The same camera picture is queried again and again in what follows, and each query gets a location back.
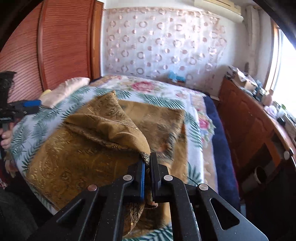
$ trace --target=bottle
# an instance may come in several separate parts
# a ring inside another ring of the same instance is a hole
[[[270,106],[272,103],[272,95],[273,94],[274,94],[274,91],[270,89],[268,95],[266,95],[264,97],[264,99],[262,100],[262,104],[265,106]]]
[[[276,118],[282,118],[286,113],[286,107],[282,104],[281,108],[279,109]]]

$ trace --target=window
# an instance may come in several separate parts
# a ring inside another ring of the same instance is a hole
[[[284,104],[287,110],[296,117],[296,50],[281,30],[280,38],[280,66],[273,88],[273,100]]]

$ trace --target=cardboard box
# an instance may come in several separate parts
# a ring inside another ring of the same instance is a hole
[[[237,86],[241,86],[244,89],[253,92],[258,85],[256,82],[253,80],[253,78],[248,75],[245,76],[243,72],[241,72],[239,69],[237,69],[237,72],[235,73],[233,77],[233,82]]]

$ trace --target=beige pillow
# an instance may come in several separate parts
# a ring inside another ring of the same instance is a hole
[[[42,105],[47,108],[54,108],[59,102],[67,98],[74,91],[89,84],[90,79],[76,77],[61,83],[56,89],[39,98]]]

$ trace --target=wooden headboard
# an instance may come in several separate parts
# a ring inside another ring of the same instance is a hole
[[[38,98],[69,78],[94,77],[99,55],[91,38],[93,29],[100,33],[102,7],[95,0],[44,0],[26,16],[0,52],[0,71],[17,72],[9,102]]]

